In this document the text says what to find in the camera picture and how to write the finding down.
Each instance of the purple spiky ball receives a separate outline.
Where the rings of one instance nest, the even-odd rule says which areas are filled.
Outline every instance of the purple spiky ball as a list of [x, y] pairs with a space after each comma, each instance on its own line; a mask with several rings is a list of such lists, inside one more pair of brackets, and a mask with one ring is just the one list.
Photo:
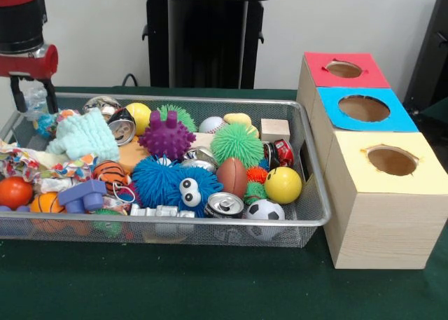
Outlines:
[[181, 121], [177, 121], [175, 111], [168, 111], [166, 121], [160, 119], [159, 111], [153, 111], [149, 123], [150, 126], [139, 138], [139, 144], [159, 158], [165, 155], [171, 160], [180, 159], [196, 140], [196, 136]]

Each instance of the green koosh ball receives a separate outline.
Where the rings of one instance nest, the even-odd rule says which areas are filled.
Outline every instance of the green koosh ball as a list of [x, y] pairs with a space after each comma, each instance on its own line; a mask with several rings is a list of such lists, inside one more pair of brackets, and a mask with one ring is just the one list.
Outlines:
[[[120, 213], [109, 210], [109, 209], [98, 209], [96, 214], [99, 215], [121, 215]], [[117, 237], [122, 230], [121, 222], [110, 222], [110, 221], [93, 221], [93, 228], [97, 230], [104, 231], [107, 237]]]
[[218, 164], [228, 158], [239, 159], [245, 168], [258, 166], [265, 157], [263, 143], [245, 124], [235, 123], [219, 129], [211, 141], [211, 152]]
[[166, 120], [168, 116], [168, 111], [175, 111], [177, 112], [177, 120], [180, 120], [182, 124], [185, 125], [185, 127], [190, 132], [197, 132], [197, 126], [195, 123], [195, 120], [191, 117], [191, 115], [180, 106], [168, 104], [168, 105], [162, 105], [160, 108], [157, 108], [157, 110], [160, 112], [160, 119]]
[[248, 182], [246, 194], [244, 195], [244, 203], [251, 205], [255, 201], [267, 199], [264, 185], [259, 182]]

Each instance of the light blue stuffed toy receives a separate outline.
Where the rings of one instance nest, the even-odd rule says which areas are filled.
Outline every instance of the light blue stuffed toy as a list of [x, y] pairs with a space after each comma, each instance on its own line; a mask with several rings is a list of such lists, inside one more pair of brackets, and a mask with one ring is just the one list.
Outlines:
[[94, 153], [99, 162], [118, 161], [118, 145], [99, 109], [83, 116], [70, 116], [59, 123], [56, 139], [51, 141], [47, 152], [66, 153], [71, 160]]

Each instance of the stacked wooden boxes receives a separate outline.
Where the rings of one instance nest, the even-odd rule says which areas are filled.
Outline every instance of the stacked wooden boxes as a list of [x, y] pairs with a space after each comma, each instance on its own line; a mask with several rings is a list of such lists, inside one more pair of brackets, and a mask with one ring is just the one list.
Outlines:
[[424, 268], [448, 217], [448, 175], [372, 56], [305, 53], [297, 101], [330, 193], [335, 267]]

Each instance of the red box top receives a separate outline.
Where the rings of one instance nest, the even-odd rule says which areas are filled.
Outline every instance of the red box top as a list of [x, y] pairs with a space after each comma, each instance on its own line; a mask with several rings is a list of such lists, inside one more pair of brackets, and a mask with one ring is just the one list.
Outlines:
[[391, 87], [371, 54], [305, 52], [304, 55], [316, 87]]

